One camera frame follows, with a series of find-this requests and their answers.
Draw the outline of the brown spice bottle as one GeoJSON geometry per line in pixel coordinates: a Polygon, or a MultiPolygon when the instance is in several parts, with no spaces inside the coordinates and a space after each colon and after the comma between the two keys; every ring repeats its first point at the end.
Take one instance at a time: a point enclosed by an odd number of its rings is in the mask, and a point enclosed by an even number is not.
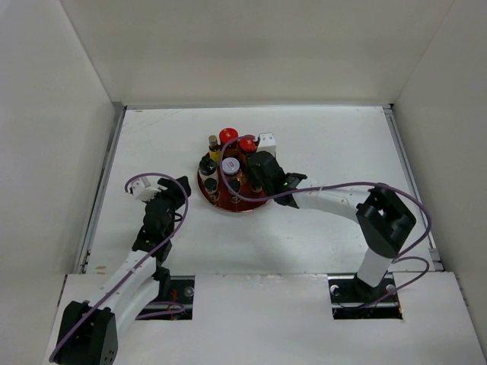
{"type": "Polygon", "coordinates": [[[229,182],[229,186],[230,186],[229,189],[230,201],[233,204],[238,204],[240,202],[240,198],[238,196],[240,194],[240,187],[241,187],[240,181],[238,179],[232,179],[229,182]]]}

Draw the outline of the white lid sauce jar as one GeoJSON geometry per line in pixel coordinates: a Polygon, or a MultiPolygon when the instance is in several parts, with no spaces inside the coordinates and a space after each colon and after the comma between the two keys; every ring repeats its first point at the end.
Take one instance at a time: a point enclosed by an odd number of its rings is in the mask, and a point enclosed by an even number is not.
{"type": "Polygon", "coordinates": [[[229,181],[240,181],[240,161],[235,157],[226,157],[221,163],[221,173],[229,181]]]}

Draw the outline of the red lid chili sauce jar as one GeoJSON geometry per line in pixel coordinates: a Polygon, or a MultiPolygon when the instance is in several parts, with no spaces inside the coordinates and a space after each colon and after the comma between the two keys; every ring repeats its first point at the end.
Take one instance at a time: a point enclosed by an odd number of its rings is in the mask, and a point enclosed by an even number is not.
{"type": "MultiPolygon", "coordinates": [[[[239,137],[239,133],[236,129],[225,128],[219,132],[218,137],[220,139],[221,147],[224,147],[229,141],[237,139],[239,137]]],[[[236,144],[237,144],[237,141],[234,141],[233,143],[229,144],[227,146],[227,148],[225,149],[225,151],[235,151],[236,144]]]]}

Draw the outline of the small yellow label oil bottle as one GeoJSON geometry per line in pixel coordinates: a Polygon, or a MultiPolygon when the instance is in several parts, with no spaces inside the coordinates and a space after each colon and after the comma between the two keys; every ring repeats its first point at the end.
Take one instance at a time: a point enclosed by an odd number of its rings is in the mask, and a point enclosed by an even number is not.
{"type": "Polygon", "coordinates": [[[214,162],[216,162],[216,164],[219,164],[221,146],[218,142],[218,138],[215,135],[210,135],[208,137],[208,155],[214,162]]]}

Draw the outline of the small black cap spice jar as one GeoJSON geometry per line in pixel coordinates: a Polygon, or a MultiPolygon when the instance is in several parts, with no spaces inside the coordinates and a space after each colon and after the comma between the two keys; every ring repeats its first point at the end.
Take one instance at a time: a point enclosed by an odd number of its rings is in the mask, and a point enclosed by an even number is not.
{"type": "Polygon", "coordinates": [[[214,178],[208,178],[204,182],[204,188],[209,201],[216,203],[219,200],[218,181],[214,178]]]}

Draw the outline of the clear bottle black pump cap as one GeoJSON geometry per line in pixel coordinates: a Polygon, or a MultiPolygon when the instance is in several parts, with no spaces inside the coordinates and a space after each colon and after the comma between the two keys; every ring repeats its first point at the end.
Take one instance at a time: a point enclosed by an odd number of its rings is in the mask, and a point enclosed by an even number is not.
{"type": "Polygon", "coordinates": [[[219,181],[218,165],[209,156],[203,156],[199,161],[198,174],[202,183],[205,183],[205,181],[208,179],[214,179],[216,182],[219,181]]]}

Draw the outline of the black cap spice bottle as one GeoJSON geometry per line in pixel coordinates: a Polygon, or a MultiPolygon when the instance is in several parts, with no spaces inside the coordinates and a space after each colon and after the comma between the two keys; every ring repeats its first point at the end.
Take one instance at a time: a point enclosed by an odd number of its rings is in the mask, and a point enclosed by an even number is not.
{"type": "Polygon", "coordinates": [[[253,184],[251,186],[251,189],[252,189],[253,192],[259,193],[259,192],[262,191],[262,186],[260,184],[253,184]]]}

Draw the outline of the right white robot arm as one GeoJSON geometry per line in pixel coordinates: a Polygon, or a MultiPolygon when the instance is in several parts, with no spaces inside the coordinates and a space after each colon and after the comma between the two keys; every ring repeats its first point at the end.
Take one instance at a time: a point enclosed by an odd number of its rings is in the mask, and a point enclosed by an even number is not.
{"type": "Polygon", "coordinates": [[[393,190],[379,186],[368,191],[353,186],[325,189],[304,174],[285,173],[267,151],[248,157],[247,169],[250,181],[279,205],[322,211],[357,223],[368,249],[352,289],[364,301],[380,293],[387,269],[416,224],[413,213],[393,190]]]}

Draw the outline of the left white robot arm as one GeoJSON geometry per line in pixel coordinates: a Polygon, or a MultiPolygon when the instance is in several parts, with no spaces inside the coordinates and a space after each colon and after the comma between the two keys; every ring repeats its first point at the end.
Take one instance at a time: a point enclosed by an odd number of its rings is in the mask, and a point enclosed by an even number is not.
{"type": "Polygon", "coordinates": [[[189,211],[191,188],[187,176],[174,179],[155,173],[155,185],[149,177],[136,175],[124,186],[145,205],[129,254],[95,294],[66,306],[50,363],[112,364],[119,337],[138,314],[151,301],[163,303],[170,296],[170,273],[163,264],[189,211]]]}

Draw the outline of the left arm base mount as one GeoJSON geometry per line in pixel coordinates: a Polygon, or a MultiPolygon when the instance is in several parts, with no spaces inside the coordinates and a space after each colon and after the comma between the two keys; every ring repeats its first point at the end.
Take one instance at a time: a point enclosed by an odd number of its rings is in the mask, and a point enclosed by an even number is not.
{"type": "Polygon", "coordinates": [[[195,283],[194,276],[171,277],[163,291],[139,313],[137,320],[192,320],[195,283]]]}

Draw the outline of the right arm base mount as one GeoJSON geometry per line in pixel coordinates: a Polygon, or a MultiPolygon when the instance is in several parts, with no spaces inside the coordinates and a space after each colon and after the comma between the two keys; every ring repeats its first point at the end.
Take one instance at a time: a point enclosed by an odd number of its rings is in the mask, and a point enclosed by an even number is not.
{"type": "Polygon", "coordinates": [[[354,275],[328,277],[332,315],[336,320],[402,319],[396,282],[386,275],[377,287],[369,287],[354,275]]]}

